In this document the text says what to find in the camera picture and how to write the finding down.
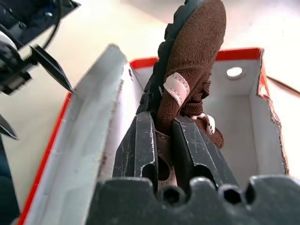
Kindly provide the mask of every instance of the cardboard box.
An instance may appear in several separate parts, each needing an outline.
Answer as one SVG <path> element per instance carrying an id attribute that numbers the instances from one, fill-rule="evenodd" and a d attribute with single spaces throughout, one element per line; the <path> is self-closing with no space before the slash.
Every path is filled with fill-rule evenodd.
<path id="1" fill-rule="evenodd" d="M 129 65 L 118 47 L 107 48 L 67 96 L 19 224 L 84 223 L 96 179 L 110 178 L 155 61 Z M 240 76 L 229 77 L 231 68 Z M 252 175 L 287 174 L 263 49 L 220 51 L 211 81 L 203 108 L 224 135 L 221 152 L 240 186 Z"/>

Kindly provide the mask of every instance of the black rubber sole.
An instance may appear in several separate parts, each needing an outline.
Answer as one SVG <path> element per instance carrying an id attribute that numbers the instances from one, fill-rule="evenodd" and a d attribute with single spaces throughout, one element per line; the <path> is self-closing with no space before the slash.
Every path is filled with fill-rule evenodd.
<path id="1" fill-rule="evenodd" d="M 184 5 L 174 13 L 173 23 L 169 23 L 165 29 L 165 41 L 158 47 L 159 61 L 153 66 L 153 73 L 145 87 L 140 106 L 136 114 L 148 111 L 151 113 L 155 121 L 158 108 L 162 99 L 162 91 L 164 90 L 163 82 L 166 73 L 169 57 L 175 40 L 184 26 L 185 22 L 192 15 L 195 9 L 207 0 L 186 0 Z"/>

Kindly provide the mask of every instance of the black cable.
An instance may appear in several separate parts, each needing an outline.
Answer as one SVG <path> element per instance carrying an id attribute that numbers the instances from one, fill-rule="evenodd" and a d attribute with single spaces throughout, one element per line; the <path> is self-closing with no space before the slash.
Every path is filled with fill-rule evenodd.
<path id="1" fill-rule="evenodd" d="M 52 31 L 52 34 L 49 36 L 48 40 L 45 42 L 44 46 L 42 46 L 43 49 L 45 49 L 53 40 L 59 26 L 60 26 L 60 19 L 62 17 L 62 3 L 61 0 L 57 0 L 58 2 L 58 6 L 57 6 L 57 15 L 56 15 L 56 23 L 55 23 L 55 27 Z"/>

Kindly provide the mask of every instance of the table surface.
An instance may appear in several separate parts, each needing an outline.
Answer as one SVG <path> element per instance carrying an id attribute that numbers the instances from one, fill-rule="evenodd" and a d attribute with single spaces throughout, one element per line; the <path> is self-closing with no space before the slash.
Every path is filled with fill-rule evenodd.
<path id="1" fill-rule="evenodd" d="M 62 20 L 47 51 L 60 63 L 75 86 L 109 43 L 117 44 L 129 61 L 156 56 L 166 23 L 172 22 L 173 12 L 182 2 L 84 1 L 82 6 Z M 297 64 L 291 63 L 297 55 L 297 47 L 293 43 L 299 37 L 298 34 L 292 35 L 293 24 L 300 20 L 294 9 L 300 6 L 266 0 L 256 4 L 242 0 L 235 5 L 224 0 L 224 4 L 227 32 L 222 48 L 264 47 L 267 75 L 300 89 L 300 82 L 296 80 L 298 77 L 294 76 Z M 41 45 L 49 32 L 46 31 L 31 44 Z M 25 48 L 21 54 L 27 52 L 28 48 Z M 30 74 L 33 79 L 20 91 L 12 96 L 0 95 L 0 114 L 19 136 L 18 141 L 4 137 L 3 142 L 21 210 L 67 93 L 41 67 L 33 68 Z M 290 174 L 300 178 L 300 153 L 296 147 L 300 96 L 272 81 L 269 81 L 269 89 L 282 123 Z"/>

